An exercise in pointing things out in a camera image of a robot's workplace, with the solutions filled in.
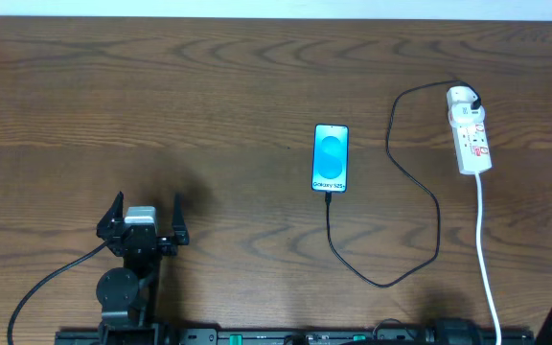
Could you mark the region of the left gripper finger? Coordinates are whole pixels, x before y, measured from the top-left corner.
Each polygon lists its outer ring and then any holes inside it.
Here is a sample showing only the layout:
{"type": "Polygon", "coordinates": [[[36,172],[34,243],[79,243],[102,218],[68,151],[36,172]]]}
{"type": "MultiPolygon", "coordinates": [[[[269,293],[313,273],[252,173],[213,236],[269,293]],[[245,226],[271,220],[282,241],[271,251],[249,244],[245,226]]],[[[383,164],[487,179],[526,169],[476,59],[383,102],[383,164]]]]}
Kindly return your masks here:
{"type": "Polygon", "coordinates": [[[108,240],[123,221],[124,194],[119,192],[110,208],[96,226],[96,234],[103,240],[108,240]]]}
{"type": "Polygon", "coordinates": [[[172,231],[177,245],[188,245],[190,243],[188,228],[182,212],[180,194],[175,194],[173,199],[172,231]]]}

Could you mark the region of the blue Galaxy smartphone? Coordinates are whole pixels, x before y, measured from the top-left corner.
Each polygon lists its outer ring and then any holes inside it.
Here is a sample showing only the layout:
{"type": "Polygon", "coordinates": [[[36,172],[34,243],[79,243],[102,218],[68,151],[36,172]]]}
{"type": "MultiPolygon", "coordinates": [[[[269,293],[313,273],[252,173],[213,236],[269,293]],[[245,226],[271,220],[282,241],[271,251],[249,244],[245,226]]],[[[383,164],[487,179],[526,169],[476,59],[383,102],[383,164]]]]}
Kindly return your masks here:
{"type": "Polygon", "coordinates": [[[316,192],[345,193],[348,180],[349,128],[318,124],[314,129],[311,187],[316,192]]]}

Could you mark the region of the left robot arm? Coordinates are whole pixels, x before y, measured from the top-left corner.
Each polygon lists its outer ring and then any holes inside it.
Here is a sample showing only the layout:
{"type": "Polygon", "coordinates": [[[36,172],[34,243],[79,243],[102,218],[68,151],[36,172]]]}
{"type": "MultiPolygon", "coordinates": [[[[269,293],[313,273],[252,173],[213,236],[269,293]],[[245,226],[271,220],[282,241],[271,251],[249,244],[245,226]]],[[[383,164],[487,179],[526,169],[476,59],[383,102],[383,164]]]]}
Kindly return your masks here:
{"type": "Polygon", "coordinates": [[[178,247],[190,242],[180,196],[173,200],[172,232],[158,234],[152,206],[124,209],[124,195],[117,194],[98,222],[97,236],[123,265],[108,270],[96,287],[102,306],[98,328],[101,344],[175,344],[176,331],[155,317],[161,261],[174,257],[178,247]]]}

